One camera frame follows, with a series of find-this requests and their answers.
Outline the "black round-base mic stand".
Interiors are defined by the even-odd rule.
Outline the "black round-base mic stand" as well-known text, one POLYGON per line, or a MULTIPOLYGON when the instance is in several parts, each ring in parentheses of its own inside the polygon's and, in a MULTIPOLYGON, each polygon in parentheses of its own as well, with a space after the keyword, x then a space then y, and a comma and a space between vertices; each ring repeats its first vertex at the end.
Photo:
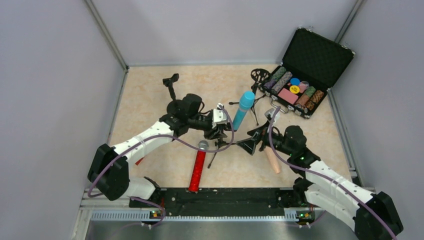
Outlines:
POLYGON ((166 111, 168 114, 172 114, 177 118, 181 119, 187 119, 189 117, 188 115, 188 102, 183 99, 177 99, 175 89, 173 84, 179 80, 179 74, 174 73, 169 78, 164 78, 162 80, 162 83, 165 87, 168 88, 171 102, 167 105, 166 111))

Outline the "beige microphone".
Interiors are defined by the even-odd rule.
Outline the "beige microphone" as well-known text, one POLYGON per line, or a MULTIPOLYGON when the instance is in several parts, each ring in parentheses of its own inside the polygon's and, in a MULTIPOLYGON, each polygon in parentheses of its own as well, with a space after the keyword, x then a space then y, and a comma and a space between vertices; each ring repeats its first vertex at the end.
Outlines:
POLYGON ((279 174, 281 172, 281 166, 279 164, 279 160, 277 158, 277 156, 275 155, 275 153, 273 152, 273 150, 266 146, 264 149, 264 152, 267 156, 268 162, 271 166, 271 168, 273 169, 275 174, 279 174))

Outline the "blue microphone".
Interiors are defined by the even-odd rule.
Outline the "blue microphone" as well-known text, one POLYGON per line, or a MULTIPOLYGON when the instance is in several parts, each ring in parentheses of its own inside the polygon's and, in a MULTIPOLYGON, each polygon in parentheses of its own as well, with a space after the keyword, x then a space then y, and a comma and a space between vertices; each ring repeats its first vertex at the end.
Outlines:
POLYGON ((240 97, 238 109, 232 121, 234 131, 237 131, 240 128, 244 117, 246 116, 248 110, 250 110, 250 108, 253 106, 254 101, 255 94, 252 91, 246 91, 240 97))

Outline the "small black tripod mic stand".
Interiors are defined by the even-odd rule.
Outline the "small black tripod mic stand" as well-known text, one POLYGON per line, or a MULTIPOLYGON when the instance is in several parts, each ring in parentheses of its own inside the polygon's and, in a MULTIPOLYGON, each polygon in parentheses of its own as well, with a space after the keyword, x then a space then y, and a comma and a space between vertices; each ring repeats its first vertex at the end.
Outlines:
POLYGON ((217 150, 220 150, 222 147, 226 147, 226 146, 230 146, 230 145, 236 145, 236 142, 229 143, 229 142, 224 141, 223 138, 219 138, 214 143, 214 145, 217 147, 217 150))

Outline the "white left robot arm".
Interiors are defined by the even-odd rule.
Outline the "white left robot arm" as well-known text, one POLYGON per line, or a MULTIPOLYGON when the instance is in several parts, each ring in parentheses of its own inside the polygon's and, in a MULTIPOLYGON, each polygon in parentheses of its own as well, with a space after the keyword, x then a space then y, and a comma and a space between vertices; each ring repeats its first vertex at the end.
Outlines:
POLYGON ((148 200, 158 186, 148 177, 131 176, 130 171, 138 161, 149 153, 180 137, 190 129, 204 132, 207 140, 225 137, 225 131, 233 129, 231 117, 224 105, 218 103, 214 109, 202 113, 203 100, 189 93, 183 99, 173 99, 166 108, 166 114, 145 131, 110 146, 99 146, 88 171, 91 185, 87 195, 105 196, 109 201, 121 197, 136 197, 148 200))

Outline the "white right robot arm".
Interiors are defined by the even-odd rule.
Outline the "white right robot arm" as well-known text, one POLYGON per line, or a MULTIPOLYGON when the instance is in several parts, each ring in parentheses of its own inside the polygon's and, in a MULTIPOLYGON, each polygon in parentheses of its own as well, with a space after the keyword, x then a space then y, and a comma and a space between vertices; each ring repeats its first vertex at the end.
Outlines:
POLYGON ((373 193, 332 170, 307 148, 307 138, 298 125, 288 126, 284 133, 270 123, 250 130, 249 138, 236 144, 250 155, 257 146, 271 153, 289 155, 287 164, 299 174, 293 191, 300 202, 306 202, 330 213, 345 223, 359 240, 393 240, 404 226, 392 198, 381 191, 373 193))

